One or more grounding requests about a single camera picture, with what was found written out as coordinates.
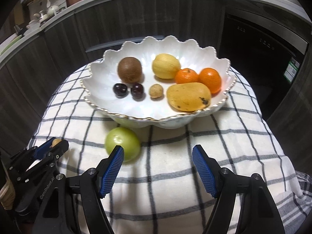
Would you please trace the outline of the left hand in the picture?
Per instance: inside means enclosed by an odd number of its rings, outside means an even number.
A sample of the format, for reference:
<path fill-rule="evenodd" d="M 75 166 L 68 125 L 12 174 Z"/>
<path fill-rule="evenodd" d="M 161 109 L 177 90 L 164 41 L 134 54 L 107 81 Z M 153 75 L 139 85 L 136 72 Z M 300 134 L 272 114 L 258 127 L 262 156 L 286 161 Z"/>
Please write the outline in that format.
<path fill-rule="evenodd" d="M 15 189 L 10 180 L 6 180 L 6 183 L 0 191 L 0 201 L 5 210 L 12 210 L 15 200 Z"/>

